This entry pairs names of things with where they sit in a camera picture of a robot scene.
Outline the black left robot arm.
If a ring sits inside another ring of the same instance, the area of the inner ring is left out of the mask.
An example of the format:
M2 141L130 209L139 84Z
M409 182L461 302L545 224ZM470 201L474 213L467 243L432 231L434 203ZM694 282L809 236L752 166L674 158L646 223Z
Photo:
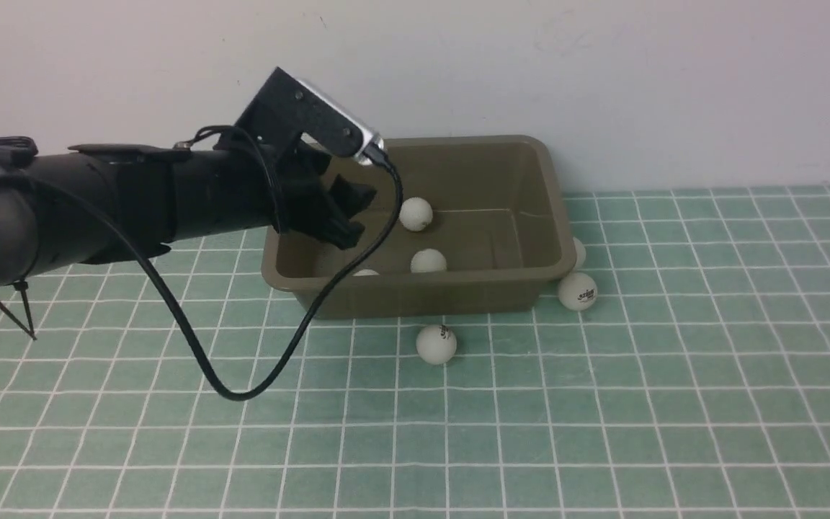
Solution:
M31 138L0 138L0 286L71 264L134 260L79 201L148 259L177 241L266 226L352 249L365 232L355 217L378 191L342 177L324 182L330 161L303 142L283 156L245 143L207 151L83 144L42 155Z

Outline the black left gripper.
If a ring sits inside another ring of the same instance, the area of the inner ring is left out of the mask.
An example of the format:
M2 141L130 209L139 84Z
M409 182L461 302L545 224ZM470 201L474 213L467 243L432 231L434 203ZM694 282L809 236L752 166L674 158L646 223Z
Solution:
M296 232L340 250L358 246L365 226L349 217L367 210L378 191L370 185L335 177L329 196L340 211L332 211L322 176L331 155L305 141L271 145L271 159L279 181L282 204L274 228L279 234Z

